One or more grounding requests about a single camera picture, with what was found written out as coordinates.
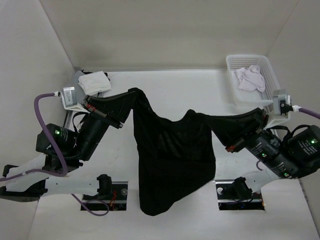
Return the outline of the black tank top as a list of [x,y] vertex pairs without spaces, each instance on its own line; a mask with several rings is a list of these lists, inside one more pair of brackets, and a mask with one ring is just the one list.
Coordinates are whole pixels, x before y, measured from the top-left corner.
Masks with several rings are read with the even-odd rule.
[[139,206],[148,216],[168,211],[216,174],[212,130],[206,115],[188,110],[177,121],[158,116],[145,93],[129,89],[138,151]]

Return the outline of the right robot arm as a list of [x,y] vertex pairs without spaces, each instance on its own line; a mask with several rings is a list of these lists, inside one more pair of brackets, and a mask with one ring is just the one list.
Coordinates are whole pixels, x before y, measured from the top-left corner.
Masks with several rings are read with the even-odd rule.
[[236,178],[217,193],[234,201],[251,200],[254,193],[275,180],[300,179],[320,168],[320,128],[302,124],[267,127],[269,116],[256,108],[244,114],[211,116],[208,125],[229,153],[248,150],[264,170]]

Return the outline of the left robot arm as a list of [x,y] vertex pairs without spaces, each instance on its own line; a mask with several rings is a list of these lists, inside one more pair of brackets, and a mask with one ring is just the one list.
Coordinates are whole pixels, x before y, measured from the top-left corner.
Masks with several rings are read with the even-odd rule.
[[34,99],[35,115],[42,128],[35,146],[40,154],[24,165],[4,167],[1,199],[29,203],[55,194],[83,194],[98,200],[112,195],[112,179],[107,174],[85,180],[69,173],[90,160],[109,127],[123,127],[138,92],[129,90],[109,97],[86,95],[81,104],[86,110],[81,113],[81,127],[72,130],[45,124],[41,116],[39,101],[56,96],[57,92],[44,93]]

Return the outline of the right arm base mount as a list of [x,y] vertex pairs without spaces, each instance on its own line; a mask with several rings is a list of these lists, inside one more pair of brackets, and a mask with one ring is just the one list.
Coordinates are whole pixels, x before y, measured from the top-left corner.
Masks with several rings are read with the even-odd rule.
[[245,178],[215,180],[217,204],[220,211],[264,211],[260,192],[253,192],[245,184]]

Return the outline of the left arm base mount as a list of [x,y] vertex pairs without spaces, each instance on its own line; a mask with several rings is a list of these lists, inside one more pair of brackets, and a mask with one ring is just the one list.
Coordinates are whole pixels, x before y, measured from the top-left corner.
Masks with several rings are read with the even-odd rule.
[[128,199],[128,181],[113,181],[110,176],[103,174],[97,178],[102,184],[95,195],[83,195],[82,203],[93,212],[126,211]]

